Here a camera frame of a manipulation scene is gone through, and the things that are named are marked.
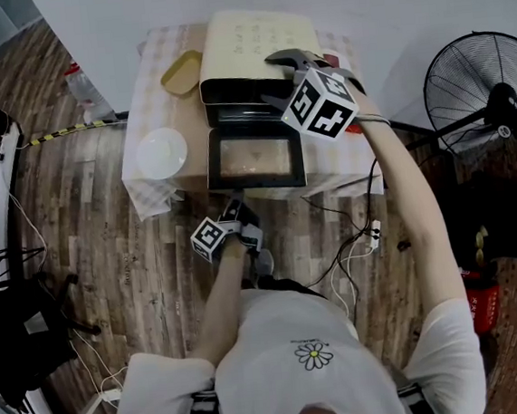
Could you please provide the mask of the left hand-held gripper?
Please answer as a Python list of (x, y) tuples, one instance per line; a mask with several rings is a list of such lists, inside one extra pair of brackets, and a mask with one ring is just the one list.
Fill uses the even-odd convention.
[(220, 258), (228, 236), (236, 236), (240, 243), (256, 255), (261, 252), (263, 230), (258, 217), (245, 207), (244, 190), (235, 191), (235, 199), (230, 199), (225, 212), (217, 219), (204, 218), (190, 237), (196, 253), (212, 264)]

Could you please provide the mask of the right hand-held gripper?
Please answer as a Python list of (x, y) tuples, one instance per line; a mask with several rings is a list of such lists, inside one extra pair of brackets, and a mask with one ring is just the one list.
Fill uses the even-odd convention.
[(261, 100), (283, 111), (282, 122), (300, 133), (324, 140), (337, 139), (359, 114), (359, 105), (346, 81), (356, 81), (350, 61), (340, 53), (324, 56), (318, 68), (314, 54), (289, 48), (272, 53), (265, 63), (291, 67), (302, 77), (288, 97), (261, 94)]

